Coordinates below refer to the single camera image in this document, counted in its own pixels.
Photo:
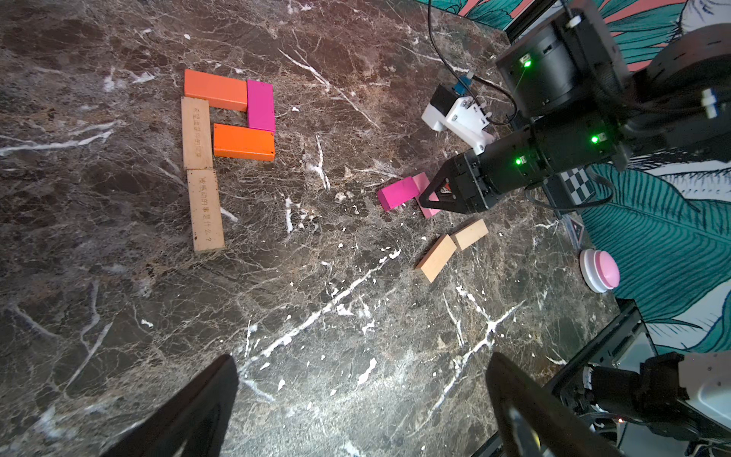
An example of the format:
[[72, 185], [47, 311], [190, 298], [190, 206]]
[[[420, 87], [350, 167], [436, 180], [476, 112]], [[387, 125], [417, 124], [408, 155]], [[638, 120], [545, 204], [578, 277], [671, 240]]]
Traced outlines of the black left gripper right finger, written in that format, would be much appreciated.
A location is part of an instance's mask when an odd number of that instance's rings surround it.
[[620, 454], [504, 354], [492, 354], [485, 380], [506, 456]]

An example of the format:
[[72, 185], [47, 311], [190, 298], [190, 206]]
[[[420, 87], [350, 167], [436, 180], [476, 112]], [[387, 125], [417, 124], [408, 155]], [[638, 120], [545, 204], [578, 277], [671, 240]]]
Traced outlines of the natural wood block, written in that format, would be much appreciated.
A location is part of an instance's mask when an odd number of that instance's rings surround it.
[[429, 283], [433, 283], [456, 251], [457, 246], [451, 236], [445, 234], [422, 257], [416, 266], [416, 270], [422, 272]]
[[451, 234], [451, 237], [460, 251], [467, 248], [487, 236], [488, 229], [484, 219], [477, 219], [464, 228], [460, 228], [457, 232]]
[[219, 188], [213, 169], [188, 169], [188, 196], [195, 252], [224, 249]]
[[212, 169], [212, 135], [209, 102], [181, 98], [183, 161], [185, 169]]

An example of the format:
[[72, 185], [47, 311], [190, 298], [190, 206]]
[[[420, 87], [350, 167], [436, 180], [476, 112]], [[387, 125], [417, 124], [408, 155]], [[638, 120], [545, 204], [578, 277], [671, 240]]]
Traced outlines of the magenta block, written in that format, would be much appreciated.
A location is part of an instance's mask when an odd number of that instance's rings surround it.
[[384, 211], [391, 211], [419, 195], [420, 190], [412, 177], [397, 181], [377, 192], [377, 198]]
[[276, 117], [272, 85], [247, 80], [247, 121], [250, 129], [276, 132]]

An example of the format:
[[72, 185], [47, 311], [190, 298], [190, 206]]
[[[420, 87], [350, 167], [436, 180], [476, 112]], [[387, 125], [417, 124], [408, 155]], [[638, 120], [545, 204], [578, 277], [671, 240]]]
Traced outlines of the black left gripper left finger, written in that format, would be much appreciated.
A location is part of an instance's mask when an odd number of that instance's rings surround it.
[[234, 359], [223, 354], [107, 456], [218, 456], [238, 390]]

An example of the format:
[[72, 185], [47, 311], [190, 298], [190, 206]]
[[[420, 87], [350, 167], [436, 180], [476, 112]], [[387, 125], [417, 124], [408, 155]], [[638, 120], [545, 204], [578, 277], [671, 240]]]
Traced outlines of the black front rail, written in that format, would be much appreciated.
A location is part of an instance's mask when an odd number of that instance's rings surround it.
[[588, 417], [600, 410], [588, 405], [584, 397], [583, 370], [592, 365], [638, 372], [641, 363], [658, 352], [636, 302], [620, 299], [618, 305], [620, 314], [544, 384], [544, 388], [575, 415], [582, 416], [592, 430], [607, 438], [611, 445], [620, 447], [626, 436], [627, 424], [620, 420]]

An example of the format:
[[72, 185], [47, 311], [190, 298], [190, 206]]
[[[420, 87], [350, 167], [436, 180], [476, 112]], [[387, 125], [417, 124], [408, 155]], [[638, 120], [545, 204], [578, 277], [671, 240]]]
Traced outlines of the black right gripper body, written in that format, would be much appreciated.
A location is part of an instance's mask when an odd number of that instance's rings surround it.
[[503, 198], [483, 173], [480, 156], [472, 150], [447, 160], [445, 173], [452, 195], [447, 207], [453, 213], [483, 213]]

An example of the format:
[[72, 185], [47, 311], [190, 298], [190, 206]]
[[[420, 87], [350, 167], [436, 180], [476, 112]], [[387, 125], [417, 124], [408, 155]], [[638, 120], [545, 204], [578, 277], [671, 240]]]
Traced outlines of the pink round button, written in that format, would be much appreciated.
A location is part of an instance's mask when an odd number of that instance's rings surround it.
[[580, 253], [579, 263], [586, 285], [595, 293], [613, 291], [620, 285], [619, 267], [608, 252], [585, 249]]

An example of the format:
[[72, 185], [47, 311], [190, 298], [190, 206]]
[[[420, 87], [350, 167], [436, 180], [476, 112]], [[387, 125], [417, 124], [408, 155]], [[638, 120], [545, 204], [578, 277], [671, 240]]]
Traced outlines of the black white checkerboard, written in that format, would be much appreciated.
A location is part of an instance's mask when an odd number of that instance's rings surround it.
[[584, 168], [564, 171], [560, 174], [560, 179], [567, 190], [570, 202], [574, 206], [587, 203], [596, 195], [594, 183]]

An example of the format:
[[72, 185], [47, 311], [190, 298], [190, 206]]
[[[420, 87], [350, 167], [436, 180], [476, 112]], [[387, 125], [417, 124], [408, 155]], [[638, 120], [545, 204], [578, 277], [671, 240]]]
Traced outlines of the orange block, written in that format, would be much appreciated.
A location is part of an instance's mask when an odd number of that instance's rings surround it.
[[189, 69], [184, 79], [186, 97], [205, 100], [211, 108], [247, 111], [246, 81]]
[[270, 131], [214, 124], [213, 153], [216, 157], [271, 162], [276, 157], [274, 134]]

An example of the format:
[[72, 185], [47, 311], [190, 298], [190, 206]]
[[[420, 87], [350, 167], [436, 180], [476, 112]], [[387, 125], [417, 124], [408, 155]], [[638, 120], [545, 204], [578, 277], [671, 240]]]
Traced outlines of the small triangle warning sign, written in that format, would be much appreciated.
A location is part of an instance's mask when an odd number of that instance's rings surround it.
[[563, 215], [562, 220], [573, 248], [575, 251], [581, 251], [583, 249], [584, 233], [586, 232], [583, 219], [578, 214], [567, 213]]

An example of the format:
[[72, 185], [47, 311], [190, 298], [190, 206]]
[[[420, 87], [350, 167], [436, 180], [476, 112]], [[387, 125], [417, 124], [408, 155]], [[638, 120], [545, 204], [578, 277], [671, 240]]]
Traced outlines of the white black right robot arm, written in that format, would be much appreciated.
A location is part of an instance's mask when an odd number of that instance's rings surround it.
[[487, 133], [493, 121], [473, 89], [478, 76], [438, 87], [424, 120], [458, 135], [468, 150], [437, 171], [419, 196], [423, 207], [482, 213], [507, 193], [529, 192], [565, 171], [603, 162], [623, 171], [637, 154], [730, 158], [726, 23], [689, 32], [632, 72], [595, 4], [572, 1], [496, 66], [513, 107], [506, 120], [512, 133]]

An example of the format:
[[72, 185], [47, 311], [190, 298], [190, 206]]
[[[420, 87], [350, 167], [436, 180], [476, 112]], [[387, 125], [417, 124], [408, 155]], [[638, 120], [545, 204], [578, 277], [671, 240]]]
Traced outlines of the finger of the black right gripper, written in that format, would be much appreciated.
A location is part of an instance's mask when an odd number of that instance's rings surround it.
[[457, 197], [451, 185], [452, 172], [452, 162], [445, 161], [434, 177], [428, 181], [418, 197], [418, 203], [423, 209], [453, 210], [453, 202]]

